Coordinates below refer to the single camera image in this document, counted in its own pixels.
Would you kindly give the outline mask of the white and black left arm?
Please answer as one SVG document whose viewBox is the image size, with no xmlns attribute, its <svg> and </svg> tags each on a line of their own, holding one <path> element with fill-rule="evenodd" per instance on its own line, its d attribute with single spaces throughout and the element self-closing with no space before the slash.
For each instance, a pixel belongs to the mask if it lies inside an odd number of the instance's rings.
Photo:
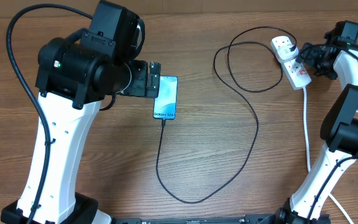
<svg viewBox="0 0 358 224">
<path fill-rule="evenodd" d="M 76 191 L 90 127 L 106 96 L 158 97 L 161 66 L 138 59 L 144 21 L 124 6 L 100 1 L 91 24 L 56 37 L 38 54 L 39 90 L 24 90 L 39 115 L 30 172 L 3 223 L 114 223 L 97 200 Z"/>
</svg>

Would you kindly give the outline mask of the dark blue Samsung smartphone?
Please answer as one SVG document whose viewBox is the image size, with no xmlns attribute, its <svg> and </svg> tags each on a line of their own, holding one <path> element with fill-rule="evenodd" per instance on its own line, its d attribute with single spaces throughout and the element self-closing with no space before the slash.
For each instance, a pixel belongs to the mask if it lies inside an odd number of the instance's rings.
<svg viewBox="0 0 358 224">
<path fill-rule="evenodd" d="M 154 99 L 154 119 L 175 119 L 178 77 L 161 76 L 158 97 Z"/>
</svg>

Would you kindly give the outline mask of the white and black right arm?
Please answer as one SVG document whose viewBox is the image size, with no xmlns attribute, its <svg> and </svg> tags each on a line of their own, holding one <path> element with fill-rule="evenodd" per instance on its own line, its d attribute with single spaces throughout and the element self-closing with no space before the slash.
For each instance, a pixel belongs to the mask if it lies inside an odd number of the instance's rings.
<svg viewBox="0 0 358 224">
<path fill-rule="evenodd" d="M 302 49 L 286 36 L 271 41 L 293 89 L 310 83 L 306 67 L 312 67 L 315 76 L 339 79 L 342 92 L 322 122 L 324 143 L 306 179 L 263 223 L 330 223 L 321 209 L 343 173 L 358 160 L 358 23 L 339 21 L 324 38 L 324 44 L 305 43 Z"/>
</svg>

